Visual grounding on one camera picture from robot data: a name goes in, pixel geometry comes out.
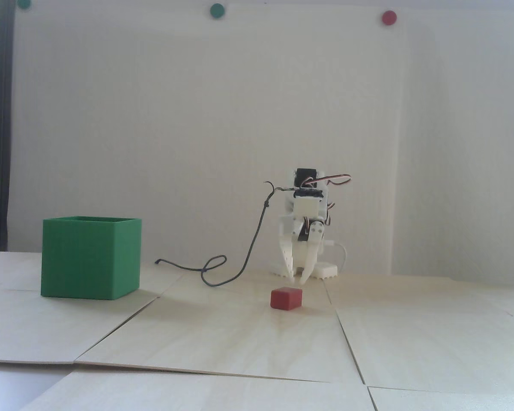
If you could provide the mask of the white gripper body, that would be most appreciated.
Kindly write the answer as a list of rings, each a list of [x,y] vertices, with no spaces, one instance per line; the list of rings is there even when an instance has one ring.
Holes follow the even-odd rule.
[[[292,241],[305,242],[308,239],[312,223],[324,223],[325,231],[325,228],[331,225],[331,216],[328,212],[314,217],[294,215],[293,213],[282,216],[279,219],[279,239],[292,238]]]

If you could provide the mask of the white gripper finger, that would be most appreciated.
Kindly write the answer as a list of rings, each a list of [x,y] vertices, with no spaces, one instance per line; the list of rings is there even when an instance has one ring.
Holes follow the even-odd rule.
[[[280,238],[279,248],[283,258],[283,268],[279,268],[277,274],[281,277],[285,277],[290,283],[294,283],[295,274],[292,238]]]
[[[300,268],[302,268],[302,274],[299,282],[301,286],[306,284],[314,272],[320,247],[322,247],[323,234],[324,223],[312,223],[310,225],[308,239],[304,242],[305,245],[301,246]]]

